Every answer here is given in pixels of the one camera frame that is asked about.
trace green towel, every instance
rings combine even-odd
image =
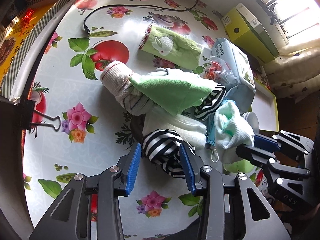
[[[192,106],[199,106],[216,87],[213,80],[199,78],[180,69],[167,70],[165,76],[133,74],[131,84],[167,112],[176,116]]]
[[[191,70],[198,67],[202,53],[195,41],[153,25],[149,25],[139,49]]]

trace silver screw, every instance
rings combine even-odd
[[[205,165],[202,167],[202,170],[208,172],[208,171],[212,171],[212,168],[209,165]]]
[[[246,180],[246,179],[248,178],[248,176],[245,175],[244,173],[239,173],[238,177],[239,177],[239,179],[241,179],[241,180]]]
[[[278,183],[279,185],[281,185],[281,184],[283,183],[283,180],[282,180],[281,178],[278,178],[278,179],[277,179],[277,183]]]
[[[111,172],[118,172],[119,171],[119,167],[118,166],[112,166],[109,171]]]
[[[81,179],[83,179],[83,175],[82,174],[75,175],[75,180],[81,180]]]

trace mask ear loop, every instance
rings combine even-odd
[[[217,150],[216,150],[215,147],[213,148],[213,150],[212,150],[212,152],[211,152],[211,160],[212,160],[214,163],[216,163],[216,162],[219,161],[219,155],[218,155],[218,152],[217,152]]]

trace yellow box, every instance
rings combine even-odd
[[[279,52],[256,17],[241,3],[221,19],[230,41],[245,49],[261,65],[274,60]]]

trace white cloth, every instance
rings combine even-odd
[[[157,129],[175,130],[196,150],[203,149],[205,146],[207,127],[204,124],[182,114],[172,116],[162,107],[154,105],[146,114],[142,134],[146,136]]]
[[[114,61],[103,70],[100,80],[125,110],[139,116],[152,108],[153,101],[131,84],[129,78],[134,74],[122,62]]]
[[[242,160],[236,154],[240,144],[253,146],[254,132],[233,102],[220,106],[214,115],[215,144],[222,163]]]

